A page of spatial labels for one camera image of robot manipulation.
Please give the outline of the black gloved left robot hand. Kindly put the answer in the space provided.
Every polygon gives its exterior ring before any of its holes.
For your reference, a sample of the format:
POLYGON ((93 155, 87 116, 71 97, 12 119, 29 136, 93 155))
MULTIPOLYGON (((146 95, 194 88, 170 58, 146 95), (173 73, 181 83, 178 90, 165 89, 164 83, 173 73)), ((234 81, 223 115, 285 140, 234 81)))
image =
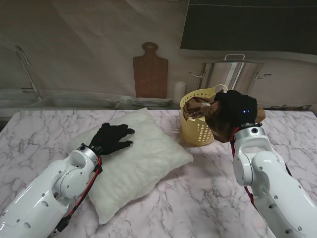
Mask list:
POLYGON ((124 137, 133 135, 134 133, 135 130, 129 128, 126 124, 110 125, 109 123, 104 123, 92 138, 89 148, 98 155, 109 155, 132 146, 132 141, 120 141, 124 137))

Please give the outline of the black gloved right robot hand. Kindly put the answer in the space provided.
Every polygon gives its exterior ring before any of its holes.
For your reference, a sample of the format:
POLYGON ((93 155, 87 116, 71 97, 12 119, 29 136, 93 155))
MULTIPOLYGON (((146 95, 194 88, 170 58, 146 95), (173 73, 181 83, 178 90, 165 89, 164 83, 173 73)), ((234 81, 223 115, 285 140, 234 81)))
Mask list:
POLYGON ((257 101, 235 90, 218 92, 214 100, 219 102, 219 117, 237 128, 246 123, 255 123, 258 114, 257 101))

